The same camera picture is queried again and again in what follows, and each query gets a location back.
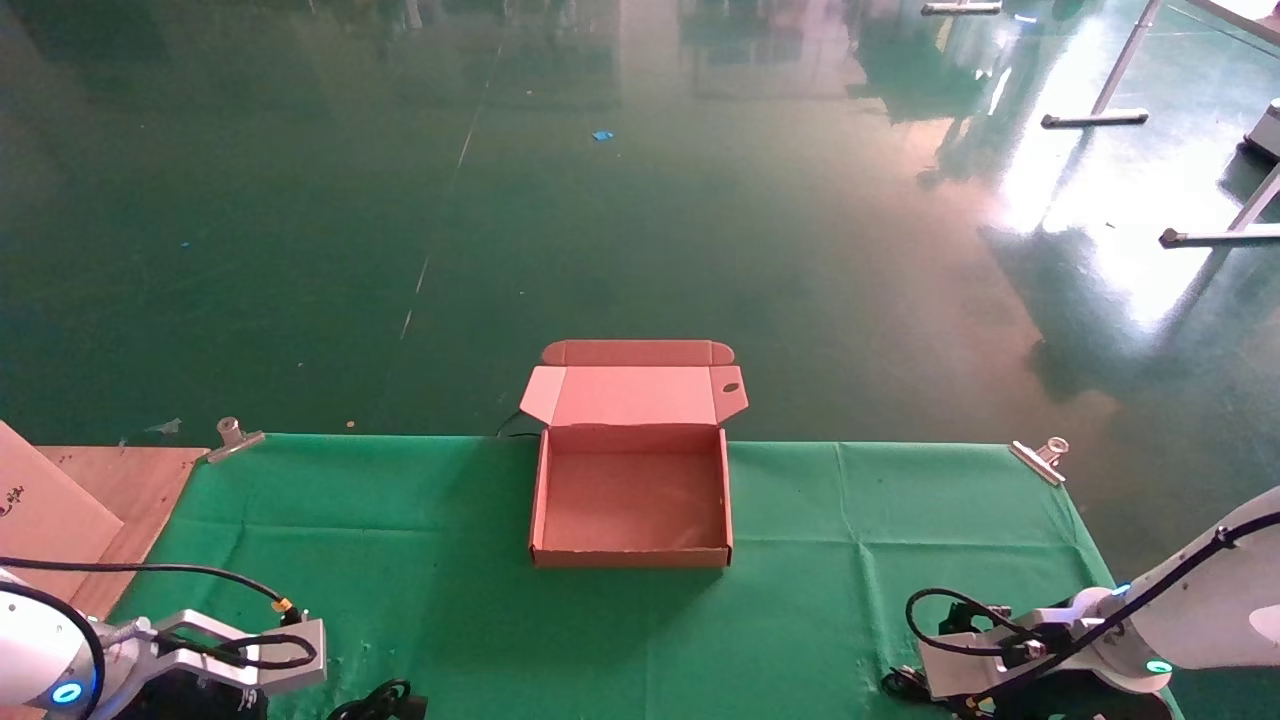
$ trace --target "wooden board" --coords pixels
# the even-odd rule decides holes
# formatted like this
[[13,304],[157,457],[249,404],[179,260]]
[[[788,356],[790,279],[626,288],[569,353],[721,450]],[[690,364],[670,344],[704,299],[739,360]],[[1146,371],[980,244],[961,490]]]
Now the wooden board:
[[[124,527],[102,553],[101,562],[142,562],[173,514],[198,447],[40,446],[45,457],[106,506]],[[90,574],[72,597],[86,615],[106,618],[133,579],[133,573]],[[37,720],[29,707],[0,707],[0,720]]]

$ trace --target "open cardboard box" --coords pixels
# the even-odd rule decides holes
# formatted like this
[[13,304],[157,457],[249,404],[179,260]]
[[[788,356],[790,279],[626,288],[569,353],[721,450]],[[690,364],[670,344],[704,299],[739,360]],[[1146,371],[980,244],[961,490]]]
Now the open cardboard box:
[[746,407],[710,341],[552,343],[520,409],[547,423],[530,552],[538,566],[723,568],[733,548],[721,421]]

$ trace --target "metal clamp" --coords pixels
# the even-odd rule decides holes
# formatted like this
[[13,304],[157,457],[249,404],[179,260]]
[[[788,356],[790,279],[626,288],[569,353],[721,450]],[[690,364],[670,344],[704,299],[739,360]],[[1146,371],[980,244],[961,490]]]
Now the metal clamp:
[[1051,486],[1060,486],[1066,482],[1066,478],[1053,468],[1057,466],[1059,459],[1066,455],[1069,450],[1071,450],[1071,446],[1060,437],[1048,438],[1039,450],[1032,450],[1016,439],[1009,443],[1009,451],[1023,462],[1027,462],[1032,470],[1036,470],[1036,474],[1044,478],[1044,482]]
[[205,456],[210,464],[221,462],[230,457],[233,452],[239,452],[266,439],[262,430],[253,430],[244,434],[244,430],[239,429],[239,420],[236,418],[218,420],[218,434],[223,436],[223,446]]

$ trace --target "cardboard box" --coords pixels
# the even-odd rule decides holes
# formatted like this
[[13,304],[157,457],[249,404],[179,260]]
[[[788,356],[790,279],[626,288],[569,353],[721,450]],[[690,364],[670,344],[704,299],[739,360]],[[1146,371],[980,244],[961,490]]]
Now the cardboard box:
[[520,409],[547,423],[534,565],[723,568],[733,548],[721,421],[746,407],[710,341],[556,342]]
[[[0,555],[96,562],[122,523],[52,461],[0,421]],[[10,570],[69,601],[83,573]]]

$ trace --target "black cable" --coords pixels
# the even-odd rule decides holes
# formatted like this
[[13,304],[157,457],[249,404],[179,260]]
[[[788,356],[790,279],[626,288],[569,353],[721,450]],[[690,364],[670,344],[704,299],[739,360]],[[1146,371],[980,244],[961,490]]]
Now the black cable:
[[[315,646],[310,641],[287,633],[251,635],[238,641],[228,641],[218,646],[204,644],[173,633],[159,633],[156,639],[165,646],[166,652],[189,650],[236,667],[257,667],[259,670],[293,670],[294,667],[305,667],[319,657]],[[237,652],[247,647],[262,647],[268,644],[292,644],[303,652],[303,657],[294,657],[292,660],[250,660]]]
[[26,597],[47,607],[56,610],[61,616],[67,618],[76,629],[84,635],[84,642],[88,644],[88,655],[93,661],[93,682],[88,688],[88,701],[84,703],[84,710],[79,714],[79,720],[88,720],[88,716],[97,710],[97,703],[102,700],[102,685],[106,684],[106,653],[102,652],[102,641],[99,639],[97,632],[93,626],[88,624],[74,607],[68,605],[65,601],[49,594],[45,591],[31,588],[19,583],[12,583],[9,580],[0,580],[0,592],[6,592],[15,594],[18,597]]
[[27,570],[55,570],[70,573],[197,573],[212,575],[233,583],[239,583],[252,591],[260,592],[271,598],[271,607],[276,612],[284,614],[284,625],[294,625],[302,621],[302,612],[293,607],[287,597],[255,580],[253,578],[210,568],[209,565],[186,565],[177,562],[59,562],[55,560],[32,560],[28,557],[0,556],[0,568],[24,568]]
[[426,698],[412,694],[408,680],[396,678],[378,685],[366,697],[339,705],[328,720],[420,720],[426,716]]
[[[1103,634],[1106,634],[1108,630],[1111,630],[1120,623],[1128,620],[1130,615],[1146,607],[1148,603],[1151,603],[1151,601],[1160,597],[1165,591],[1174,587],[1174,584],[1176,584],[1179,580],[1187,577],[1188,573],[1202,565],[1210,557],[1217,555],[1219,551],[1233,548],[1235,547],[1235,542],[1239,541],[1240,538],[1244,538],[1260,530],[1265,530],[1267,528],[1272,528],[1275,525],[1280,525],[1280,512],[1268,512],[1266,515],[1260,515],[1247,523],[1242,523],[1234,529],[1219,528],[1217,533],[1212,538],[1210,538],[1207,543],[1204,543],[1204,547],[1197,550],[1190,555],[1190,557],[1179,562],[1172,570],[1169,571],[1167,575],[1152,583],[1152,585],[1147,588],[1137,598],[1134,598],[1133,602],[1126,603],[1124,607],[1117,610],[1110,618],[1107,618],[1098,625],[1094,625],[1093,629],[1091,629],[1089,632],[1084,633],[1083,635],[1073,641],[1071,644],[1066,647],[1066,650],[1064,650],[1057,655],[1053,655],[1052,657],[1048,657],[1047,660],[1032,667],[1030,670],[1023,673],[1021,675],[1010,678],[1004,683],[1000,683],[998,685],[995,685],[979,694],[973,696],[970,700],[986,698],[986,697],[996,698],[996,696],[1018,691],[1025,687],[1032,680],[1044,675],[1050,670],[1066,662],[1073,655],[1080,652],[1082,650],[1092,644],[1094,641],[1101,638]],[[977,702],[970,702],[969,705],[972,707],[977,705]]]
[[520,409],[517,407],[515,413],[512,413],[511,415],[507,415],[507,419],[506,419],[506,420],[503,420],[503,421],[502,421],[502,423],[500,423],[500,424],[498,425],[498,429],[493,432],[493,436],[494,436],[494,437],[502,437],[502,430],[507,429],[507,425],[509,425],[509,424],[512,424],[513,421],[516,421],[516,418],[520,418],[520,416],[521,416],[521,415],[524,415],[524,414],[525,414],[525,411],[524,411],[524,410],[520,410]]
[[920,600],[924,600],[925,597],[934,597],[934,596],[943,596],[943,597],[950,597],[952,600],[959,600],[960,602],[968,605],[974,611],[977,611],[978,615],[982,615],[983,618],[991,620],[992,625],[997,625],[1009,630],[1010,633],[1014,634],[1014,637],[1042,639],[1034,632],[1023,628],[1021,625],[1018,625],[1015,623],[1011,623],[1004,615],[1000,615],[995,610],[964,594],[963,592],[956,592],[948,588],[924,588],[923,591],[916,592],[915,594],[913,594],[906,600],[906,626],[911,629],[911,634],[914,634],[916,638],[920,639],[920,642],[923,642],[929,647],[943,650],[946,652],[954,652],[956,655],[969,655],[974,657],[1001,657],[1005,655],[1004,648],[964,647],[959,644],[951,644],[951,643],[945,643],[942,641],[937,641],[920,632],[919,625],[915,624],[915,603],[919,602]]

